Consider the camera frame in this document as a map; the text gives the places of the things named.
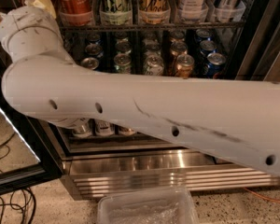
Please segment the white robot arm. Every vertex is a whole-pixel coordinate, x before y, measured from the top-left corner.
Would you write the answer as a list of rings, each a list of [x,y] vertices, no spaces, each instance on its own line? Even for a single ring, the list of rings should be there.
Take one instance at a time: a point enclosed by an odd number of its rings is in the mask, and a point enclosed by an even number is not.
[[[280,82],[92,71],[64,49],[50,0],[0,12],[0,41],[12,60],[2,93],[25,116],[101,119],[280,176]]]

